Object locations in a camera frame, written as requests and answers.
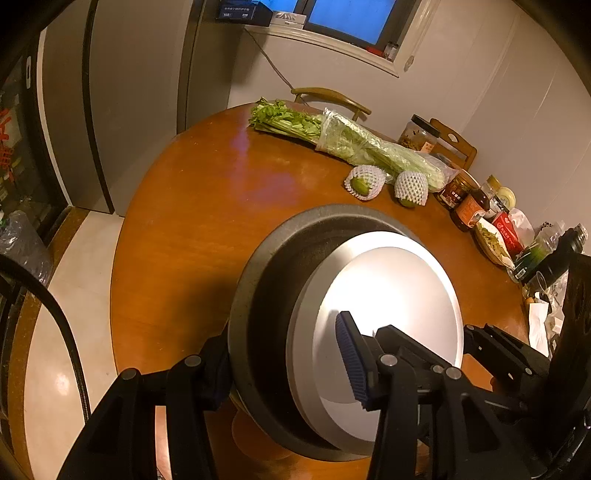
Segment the tile floor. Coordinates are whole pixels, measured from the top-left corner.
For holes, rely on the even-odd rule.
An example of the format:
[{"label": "tile floor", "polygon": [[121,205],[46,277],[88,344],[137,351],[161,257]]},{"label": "tile floor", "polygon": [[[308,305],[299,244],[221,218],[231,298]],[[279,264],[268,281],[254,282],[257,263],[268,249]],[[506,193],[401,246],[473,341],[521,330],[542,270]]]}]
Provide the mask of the tile floor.
[{"label": "tile floor", "polygon": [[[90,212],[51,279],[50,292],[72,327],[91,408],[116,378],[109,287],[123,219]],[[49,312],[39,314],[25,378],[25,431],[35,480],[55,480],[83,426],[66,346]]]}]

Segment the black pot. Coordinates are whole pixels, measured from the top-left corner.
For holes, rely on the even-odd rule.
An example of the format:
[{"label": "black pot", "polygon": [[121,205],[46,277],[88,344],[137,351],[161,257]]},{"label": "black pot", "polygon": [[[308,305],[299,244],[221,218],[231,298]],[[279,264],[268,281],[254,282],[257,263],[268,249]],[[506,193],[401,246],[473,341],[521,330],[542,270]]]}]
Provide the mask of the black pot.
[{"label": "black pot", "polygon": [[326,205],[277,227],[240,277],[228,332],[237,393],[255,422],[299,455],[333,462],[360,458],[331,445],[302,418],[287,379],[285,341],[297,297],[316,267],[347,240],[375,231],[396,232],[419,242],[400,222],[377,210]]}]

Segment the red package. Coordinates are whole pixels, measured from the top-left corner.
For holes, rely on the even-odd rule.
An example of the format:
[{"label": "red package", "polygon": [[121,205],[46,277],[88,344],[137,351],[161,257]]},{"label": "red package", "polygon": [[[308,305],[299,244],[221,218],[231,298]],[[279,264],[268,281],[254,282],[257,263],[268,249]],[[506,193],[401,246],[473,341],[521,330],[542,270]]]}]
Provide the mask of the red package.
[{"label": "red package", "polygon": [[499,213],[492,221],[492,224],[496,226],[498,231],[500,231],[509,255],[512,258],[519,255],[523,251],[523,246],[519,242],[519,237],[517,237],[517,233],[515,233],[515,228],[513,228],[513,223],[511,222],[509,215],[505,212]]}]

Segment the round wooden table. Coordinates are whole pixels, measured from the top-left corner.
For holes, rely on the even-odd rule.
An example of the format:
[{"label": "round wooden table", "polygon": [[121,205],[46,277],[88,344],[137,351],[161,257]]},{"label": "round wooden table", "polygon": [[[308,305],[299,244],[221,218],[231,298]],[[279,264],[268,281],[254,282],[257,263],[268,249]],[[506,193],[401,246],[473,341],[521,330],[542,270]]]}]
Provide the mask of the round wooden table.
[{"label": "round wooden table", "polygon": [[[303,210],[361,204],[343,187],[351,166],[311,146],[247,128],[252,105],[226,110],[177,136],[144,177],[123,224],[111,282],[111,331],[117,370],[168,369],[199,352],[228,318],[236,283],[261,241]],[[472,235],[459,231],[435,198],[406,209],[387,186],[364,205],[409,227],[452,281],[464,323],[496,325],[527,341],[521,293]],[[491,376],[472,358],[476,385]],[[227,402],[207,415],[221,480],[364,479],[369,461],[328,463],[297,455],[258,462],[235,445]],[[158,465],[166,462],[164,415],[157,412]]]}]

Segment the window sill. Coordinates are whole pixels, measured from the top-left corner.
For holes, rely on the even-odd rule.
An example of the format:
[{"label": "window sill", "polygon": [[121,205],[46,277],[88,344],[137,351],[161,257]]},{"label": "window sill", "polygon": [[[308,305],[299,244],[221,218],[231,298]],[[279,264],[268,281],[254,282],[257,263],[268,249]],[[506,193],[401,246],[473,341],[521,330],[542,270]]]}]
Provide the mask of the window sill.
[{"label": "window sill", "polygon": [[289,38],[291,40],[297,40],[327,48],[379,68],[380,70],[395,77],[399,76],[394,70],[393,62],[383,59],[382,57],[378,57],[377,55],[374,55],[373,53],[370,53],[362,48],[356,47],[355,45],[351,45],[350,43],[337,40],[336,38],[328,37],[326,35],[321,35],[308,30],[284,27],[282,25],[270,25],[269,27],[246,25],[245,28],[251,33],[271,35],[272,37]]}]

